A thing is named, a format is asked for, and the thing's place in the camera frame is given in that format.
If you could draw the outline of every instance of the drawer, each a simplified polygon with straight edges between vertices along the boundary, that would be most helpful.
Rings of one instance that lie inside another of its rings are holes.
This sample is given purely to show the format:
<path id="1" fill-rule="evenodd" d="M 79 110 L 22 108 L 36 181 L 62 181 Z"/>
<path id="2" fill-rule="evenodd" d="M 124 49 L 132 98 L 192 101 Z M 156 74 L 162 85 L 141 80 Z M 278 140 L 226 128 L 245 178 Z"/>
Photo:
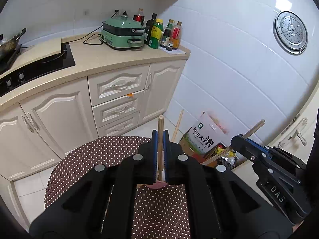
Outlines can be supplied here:
<path id="1" fill-rule="evenodd" d="M 146 64 L 89 76 L 92 106 L 144 90 L 149 66 Z"/>
<path id="2" fill-rule="evenodd" d="M 119 120 L 141 109 L 144 90 L 133 93 L 132 97 L 126 95 L 115 100 L 93 107 L 96 127 Z"/>
<path id="3" fill-rule="evenodd" d="M 138 124 L 139 112 L 130 114 L 110 124 L 98 128 L 98 136 L 119 136 L 134 128 Z"/>

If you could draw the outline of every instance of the brown polka dot tablecloth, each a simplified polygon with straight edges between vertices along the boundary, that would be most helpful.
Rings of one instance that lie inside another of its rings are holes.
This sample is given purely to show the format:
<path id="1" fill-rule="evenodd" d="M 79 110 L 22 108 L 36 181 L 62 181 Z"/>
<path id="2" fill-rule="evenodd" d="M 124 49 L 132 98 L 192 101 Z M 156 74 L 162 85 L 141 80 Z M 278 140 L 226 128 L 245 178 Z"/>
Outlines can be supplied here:
<path id="1" fill-rule="evenodd" d="M 74 183 L 97 164 L 119 164 L 136 154 L 140 144 L 151 141 L 138 136 L 102 137 L 66 156 L 50 176 L 44 204 L 47 209 Z M 167 185 L 159 190 L 141 186 L 136 190 L 132 239 L 190 238 L 184 185 Z"/>

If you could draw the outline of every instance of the wooden stick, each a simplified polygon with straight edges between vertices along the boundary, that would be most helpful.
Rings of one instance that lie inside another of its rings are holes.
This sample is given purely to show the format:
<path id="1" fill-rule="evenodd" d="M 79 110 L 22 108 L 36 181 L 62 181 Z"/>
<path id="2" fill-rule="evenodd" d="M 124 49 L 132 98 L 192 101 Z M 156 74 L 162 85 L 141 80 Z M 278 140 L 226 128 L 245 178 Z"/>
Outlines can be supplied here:
<path id="1" fill-rule="evenodd" d="M 158 180 L 163 181 L 162 172 L 164 168 L 163 163 L 163 131 L 164 131 L 164 116 L 159 116 L 159 125 L 158 125 L 158 145 L 157 145 L 157 162 L 159 165 L 159 175 Z"/>
<path id="2" fill-rule="evenodd" d="M 175 141 L 175 138 L 176 138 L 176 135 L 177 135 L 177 132 L 178 132 L 179 124 L 181 123 L 181 117 L 183 116 L 183 113 L 184 113 L 184 109 L 181 110 L 180 116 L 178 118 L 178 122 L 176 124 L 175 130 L 174 130 L 174 133 L 173 133 L 173 136 L 172 136 L 172 142 Z"/>
<path id="3" fill-rule="evenodd" d="M 250 129 L 246 134 L 244 134 L 242 137 L 243 138 L 250 137 L 253 133 L 255 133 L 258 129 L 260 129 L 264 124 L 265 124 L 265 120 L 262 119 L 252 129 Z M 230 150 L 232 150 L 232 147 L 228 146 L 223 151 L 221 151 L 220 154 L 213 156 L 212 158 L 206 160 L 202 164 L 203 165 L 210 164 L 211 162 L 213 162 L 213 161 L 217 160 L 218 158 L 220 158 L 220 157 L 224 156 L 225 154 L 227 154 Z"/>

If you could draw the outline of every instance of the stove knob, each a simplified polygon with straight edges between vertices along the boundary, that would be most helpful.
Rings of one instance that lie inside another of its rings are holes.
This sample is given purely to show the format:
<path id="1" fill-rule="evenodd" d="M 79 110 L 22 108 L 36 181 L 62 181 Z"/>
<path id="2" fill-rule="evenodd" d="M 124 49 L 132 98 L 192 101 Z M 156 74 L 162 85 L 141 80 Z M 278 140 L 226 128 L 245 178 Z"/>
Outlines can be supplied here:
<path id="1" fill-rule="evenodd" d="M 23 71 L 19 73 L 19 80 L 23 80 L 24 79 L 24 74 Z"/>
<path id="2" fill-rule="evenodd" d="M 11 77 L 7 79 L 6 83 L 7 83 L 7 87 L 10 87 L 12 85 Z"/>

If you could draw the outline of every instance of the metal screw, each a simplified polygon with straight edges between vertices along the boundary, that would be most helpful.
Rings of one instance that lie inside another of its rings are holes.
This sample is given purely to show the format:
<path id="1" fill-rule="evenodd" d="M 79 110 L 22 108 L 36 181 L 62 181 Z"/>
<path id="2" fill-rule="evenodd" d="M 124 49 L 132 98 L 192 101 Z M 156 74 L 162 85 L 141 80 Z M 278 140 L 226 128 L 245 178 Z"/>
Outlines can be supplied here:
<path id="1" fill-rule="evenodd" d="M 188 159 L 188 156 L 187 155 L 179 155 L 178 156 L 178 160 L 180 160 L 180 161 L 186 161 Z"/>
<path id="2" fill-rule="evenodd" d="M 101 171 L 103 171 L 104 169 L 105 169 L 104 164 L 98 164 L 98 165 L 95 165 L 95 166 L 94 166 L 94 170 L 95 170 L 96 172 L 101 172 Z"/>
<path id="3" fill-rule="evenodd" d="M 216 166 L 216 170 L 219 172 L 224 172 L 226 171 L 226 166 L 224 166 L 223 164 L 219 164 Z"/>
<path id="4" fill-rule="evenodd" d="M 134 159 L 135 161 L 140 161 L 140 160 L 143 159 L 143 156 L 140 155 L 140 154 L 136 154 L 136 155 L 133 155 L 133 159 Z"/>

